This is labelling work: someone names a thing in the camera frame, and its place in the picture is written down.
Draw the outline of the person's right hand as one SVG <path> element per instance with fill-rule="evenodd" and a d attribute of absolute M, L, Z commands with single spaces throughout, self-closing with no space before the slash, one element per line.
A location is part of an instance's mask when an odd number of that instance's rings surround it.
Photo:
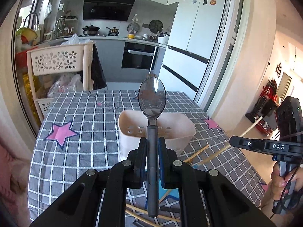
<path fill-rule="evenodd" d="M 282 193 L 286 193 L 286 185 L 289 181 L 296 181 L 295 191 L 302 188 L 302 168 L 299 166 L 297 172 L 293 176 L 295 169 L 292 170 L 288 175 L 280 177 L 280 169 L 278 163 L 273 166 L 273 171 L 271 174 L 271 183 L 269 186 L 270 196 L 273 200 L 277 201 L 280 199 Z"/>

